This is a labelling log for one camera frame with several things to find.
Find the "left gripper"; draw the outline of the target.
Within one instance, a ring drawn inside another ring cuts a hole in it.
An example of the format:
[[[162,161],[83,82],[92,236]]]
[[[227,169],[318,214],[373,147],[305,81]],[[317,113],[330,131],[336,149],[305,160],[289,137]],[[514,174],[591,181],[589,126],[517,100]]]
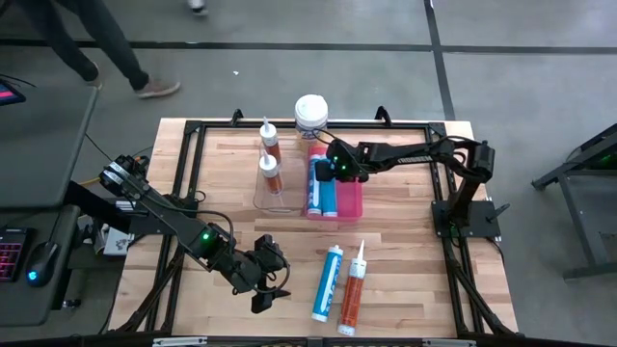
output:
[[[277,272],[288,266],[280,246],[270,234],[264,234],[255,240],[253,253],[236,252],[233,259],[229,282],[233,286],[234,294],[252,291],[260,280],[266,278],[267,273]],[[252,297],[251,312],[259,314],[269,309],[276,299],[289,295],[290,292],[283,289],[271,293],[257,293]]]

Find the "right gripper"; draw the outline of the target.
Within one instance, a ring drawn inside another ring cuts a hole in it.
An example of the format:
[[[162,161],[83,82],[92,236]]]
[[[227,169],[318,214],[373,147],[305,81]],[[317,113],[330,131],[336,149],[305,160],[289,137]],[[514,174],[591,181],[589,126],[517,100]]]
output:
[[[340,182],[365,183],[369,179],[369,174],[360,169],[337,167],[334,172],[332,164],[328,160],[319,160],[315,163],[315,179],[317,181],[328,182],[334,176]]]

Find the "blue silicone tube white cap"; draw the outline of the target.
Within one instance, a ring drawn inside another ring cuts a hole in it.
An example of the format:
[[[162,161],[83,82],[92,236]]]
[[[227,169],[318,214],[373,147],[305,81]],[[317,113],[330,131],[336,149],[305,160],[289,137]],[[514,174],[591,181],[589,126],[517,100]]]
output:
[[[308,166],[308,215],[321,215],[322,202],[320,195],[320,181],[316,176],[316,164],[322,159],[320,154],[313,154]]]
[[[321,183],[322,215],[324,217],[337,216],[336,181],[334,179]]]
[[[319,322],[328,321],[342,258],[343,249],[339,245],[334,245],[328,249],[313,303],[311,313],[313,320]]]

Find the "orange sealant tube white nozzle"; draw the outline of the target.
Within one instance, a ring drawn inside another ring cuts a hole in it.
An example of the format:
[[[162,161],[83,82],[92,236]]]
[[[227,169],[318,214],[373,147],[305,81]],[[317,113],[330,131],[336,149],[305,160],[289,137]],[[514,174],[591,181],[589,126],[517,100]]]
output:
[[[364,241],[361,242],[356,257],[351,260],[345,293],[338,320],[337,331],[340,334],[354,336],[361,307],[362,286],[366,274],[367,262],[363,258]]]
[[[265,179],[268,192],[274,196],[280,195],[283,190],[283,184],[277,159],[263,149],[258,165]]]
[[[267,118],[263,118],[263,124],[260,126],[259,135],[265,151],[273,156],[277,160],[277,163],[280,164],[282,162],[282,152],[276,126]]]

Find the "Lysol wipes canister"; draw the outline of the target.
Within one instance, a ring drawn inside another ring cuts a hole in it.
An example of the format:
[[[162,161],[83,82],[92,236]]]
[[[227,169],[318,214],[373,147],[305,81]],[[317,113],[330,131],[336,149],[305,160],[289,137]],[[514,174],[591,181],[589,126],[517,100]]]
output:
[[[329,107],[319,94],[301,96],[294,106],[296,130],[303,140],[315,140],[318,129],[325,129],[328,123]]]

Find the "clear plastic bin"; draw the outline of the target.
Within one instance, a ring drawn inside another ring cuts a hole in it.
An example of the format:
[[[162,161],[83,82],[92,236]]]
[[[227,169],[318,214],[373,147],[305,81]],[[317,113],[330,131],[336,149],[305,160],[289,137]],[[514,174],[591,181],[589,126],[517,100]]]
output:
[[[276,163],[278,191],[273,192],[269,180],[260,168],[259,162],[265,154],[264,144],[259,145],[257,152],[255,193],[253,204],[255,208],[272,214],[300,214],[306,207],[307,163],[306,153],[290,141],[282,141],[279,145],[281,160]]]

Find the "pink plastic bin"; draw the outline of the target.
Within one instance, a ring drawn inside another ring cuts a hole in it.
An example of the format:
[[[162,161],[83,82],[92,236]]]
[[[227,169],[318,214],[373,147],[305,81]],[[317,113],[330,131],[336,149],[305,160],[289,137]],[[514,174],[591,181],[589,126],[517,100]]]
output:
[[[308,150],[308,165],[309,159],[313,154],[320,154],[321,160],[326,160],[326,149],[324,147],[311,147]],[[308,215],[308,180],[309,180],[309,168],[307,168],[307,205],[305,215],[310,220],[318,221],[335,221],[335,222],[356,222],[363,212],[362,207],[362,185],[358,182],[339,182],[336,181],[336,203],[337,203],[337,216],[336,217],[324,217],[321,215]]]

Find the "small white box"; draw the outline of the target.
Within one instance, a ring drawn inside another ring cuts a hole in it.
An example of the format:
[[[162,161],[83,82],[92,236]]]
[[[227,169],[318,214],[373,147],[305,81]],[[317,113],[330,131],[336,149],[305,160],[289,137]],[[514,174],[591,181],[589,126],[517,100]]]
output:
[[[108,256],[126,256],[133,240],[133,234],[127,234],[110,227],[106,235],[103,254]]]

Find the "black diagonal desk strut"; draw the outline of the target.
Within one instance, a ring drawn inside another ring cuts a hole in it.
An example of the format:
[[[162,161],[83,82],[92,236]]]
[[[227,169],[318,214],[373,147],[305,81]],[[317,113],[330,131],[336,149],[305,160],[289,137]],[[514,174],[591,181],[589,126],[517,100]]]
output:
[[[130,219],[128,216],[116,208],[114,204],[74,181],[68,184],[64,205],[78,206],[86,215],[98,219],[110,227],[122,232],[129,231]]]

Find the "black computer mouse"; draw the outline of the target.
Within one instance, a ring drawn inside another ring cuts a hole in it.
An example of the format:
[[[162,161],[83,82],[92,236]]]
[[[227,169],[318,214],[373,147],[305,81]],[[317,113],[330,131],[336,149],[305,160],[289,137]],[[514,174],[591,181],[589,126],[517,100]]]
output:
[[[26,263],[26,282],[32,287],[42,287],[53,277],[55,261],[60,246],[53,241],[38,244]]]

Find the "black computer desk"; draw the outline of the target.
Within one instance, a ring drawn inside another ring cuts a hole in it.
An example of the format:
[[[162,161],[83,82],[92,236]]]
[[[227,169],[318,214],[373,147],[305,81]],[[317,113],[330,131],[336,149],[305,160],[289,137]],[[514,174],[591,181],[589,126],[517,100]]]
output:
[[[80,210],[75,206],[25,214],[0,214],[0,229],[28,229],[28,240],[15,281],[0,281],[0,327],[38,326],[46,321],[51,310],[62,306],[70,274],[67,262],[79,215]],[[60,246],[53,277],[45,286],[32,287],[26,282],[26,263],[32,250],[46,241]]]

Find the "backlit keyboard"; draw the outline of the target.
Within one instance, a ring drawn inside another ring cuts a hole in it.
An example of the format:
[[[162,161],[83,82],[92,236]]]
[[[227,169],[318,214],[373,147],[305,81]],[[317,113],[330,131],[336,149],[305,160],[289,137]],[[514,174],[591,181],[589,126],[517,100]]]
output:
[[[0,281],[15,281],[27,240],[27,228],[0,229]]]

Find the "grey side desk top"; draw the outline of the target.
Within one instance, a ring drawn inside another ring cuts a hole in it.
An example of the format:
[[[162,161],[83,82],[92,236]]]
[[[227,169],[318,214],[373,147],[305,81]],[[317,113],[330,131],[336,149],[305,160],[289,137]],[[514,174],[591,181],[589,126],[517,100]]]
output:
[[[0,209],[48,208],[67,193],[98,90],[39,87],[0,94]]]

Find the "black metal stand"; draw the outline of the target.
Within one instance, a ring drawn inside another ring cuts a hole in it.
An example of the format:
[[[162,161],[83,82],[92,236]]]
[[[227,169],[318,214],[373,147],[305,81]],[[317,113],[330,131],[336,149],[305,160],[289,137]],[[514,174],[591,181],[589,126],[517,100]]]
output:
[[[538,191],[557,184],[568,207],[587,264],[564,280],[617,274],[617,255],[605,244],[617,238],[617,123],[585,141],[555,169],[533,180]]]

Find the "screen with pink display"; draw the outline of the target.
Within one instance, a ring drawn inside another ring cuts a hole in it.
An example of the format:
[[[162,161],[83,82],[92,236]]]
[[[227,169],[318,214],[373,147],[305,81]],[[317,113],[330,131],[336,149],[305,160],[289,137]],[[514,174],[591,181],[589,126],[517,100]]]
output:
[[[0,106],[22,103],[26,97],[7,81],[0,79]]]

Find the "silver frame bracket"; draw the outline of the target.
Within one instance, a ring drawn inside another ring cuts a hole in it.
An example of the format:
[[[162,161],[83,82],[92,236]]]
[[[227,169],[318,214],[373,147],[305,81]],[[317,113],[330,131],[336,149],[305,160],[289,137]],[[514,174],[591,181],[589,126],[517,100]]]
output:
[[[446,339],[446,338],[424,338],[422,347],[477,347],[473,340]]]
[[[170,336],[155,338],[151,347],[204,347],[207,344],[206,336]]]

